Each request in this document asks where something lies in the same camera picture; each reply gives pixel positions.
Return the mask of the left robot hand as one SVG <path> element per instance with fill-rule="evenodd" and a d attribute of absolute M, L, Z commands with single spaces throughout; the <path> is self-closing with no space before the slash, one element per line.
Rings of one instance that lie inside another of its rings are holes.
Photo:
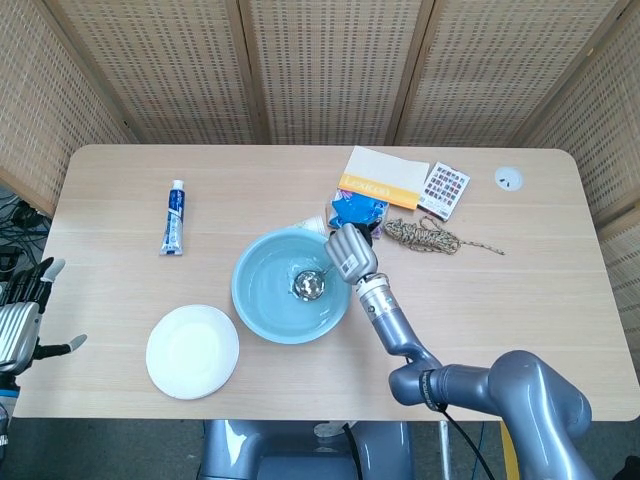
<path fill-rule="evenodd" d="M 67 343 L 42 345 L 40 328 L 53 284 L 64 259 L 49 257 L 12 276 L 1 292 L 1 374 L 18 376 L 34 360 L 67 355 L 80 348 L 86 334 Z"/>

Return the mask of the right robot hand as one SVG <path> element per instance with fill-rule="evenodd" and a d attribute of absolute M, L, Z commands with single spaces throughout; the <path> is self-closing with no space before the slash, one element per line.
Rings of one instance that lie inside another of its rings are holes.
<path fill-rule="evenodd" d="M 325 244 L 325 251 L 345 283 L 356 285 L 377 272 L 378 259 L 372 245 L 353 223 L 334 231 Z"/>

